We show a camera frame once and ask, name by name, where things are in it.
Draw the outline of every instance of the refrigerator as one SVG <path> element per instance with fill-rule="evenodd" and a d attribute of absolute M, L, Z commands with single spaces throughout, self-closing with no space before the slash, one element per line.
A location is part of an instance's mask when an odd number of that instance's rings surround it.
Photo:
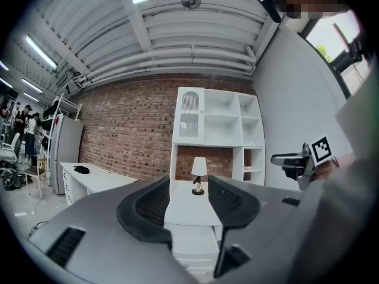
<path fill-rule="evenodd" d="M 60 114 L 57 116 L 50 144 L 50 184 L 58 194 L 65 193 L 61 162 L 78 162 L 83 124 Z"/>

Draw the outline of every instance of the arched cabinet door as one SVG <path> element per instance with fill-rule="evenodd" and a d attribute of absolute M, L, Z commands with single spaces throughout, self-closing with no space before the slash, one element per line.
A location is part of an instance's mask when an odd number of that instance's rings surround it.
<path fill-rule="evenodd" d="M 173 142 L 204 143 L 204 88 L 178 89 Z"/>

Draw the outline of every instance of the white chair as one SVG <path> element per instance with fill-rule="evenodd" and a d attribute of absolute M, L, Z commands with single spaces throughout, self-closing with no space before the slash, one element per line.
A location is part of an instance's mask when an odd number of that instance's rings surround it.
<path fill-rule="evenodd" d="M 25 169 L 26 189 L 28 190 L 28 195 L 30 195 L 29 187 L 28 187 L 28 176 L 31 176 L 32 178 L 37 178 L 38 188 L 40 190 L 40 197 L 42 198 L 40 176 L 43 175 L 44 173 L 46 174 L 46 158 L 37 159 L 37 166 L 32 166 L 32 167 L 29 167 L 28 169 Z"/>
<path fill-rule="evenodd" d="M 2 148 L 0 149 L 0 160 L 5 160 L 8 162 L 16 162 L 17 156 L 14 151 L 14 147 L 16 145 L 17 139 L 19 138 L 20 134 L 16 133 L 12 140 L 12 144 L 8 143 L 2 143 Z"/>

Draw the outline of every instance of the table lamp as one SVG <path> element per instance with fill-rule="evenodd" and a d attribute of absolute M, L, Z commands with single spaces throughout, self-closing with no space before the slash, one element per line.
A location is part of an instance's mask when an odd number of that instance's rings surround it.
<path fill-rule="evenodd" d="M 207 159 L 204 157 L 195 157 L 194 164 L 192 166 L 192 174 L 196 176 L 193 183 L 197 183 L 197 186 L 192 190 L 192 193 L 194 195 L 201 196 L 204 194 L 204 189 L 201 186 L 200 177 L 207 175 Z"/>

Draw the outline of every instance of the white lampshade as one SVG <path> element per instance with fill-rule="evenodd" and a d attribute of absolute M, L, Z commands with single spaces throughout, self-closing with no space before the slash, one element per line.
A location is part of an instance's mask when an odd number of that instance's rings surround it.
<path fill-rule="evenodd" d="M 207 159 L 204 157 L 195 157 L 194 165 L 192 166 L 192 174 L 195 176 L 207 175 Z"/>

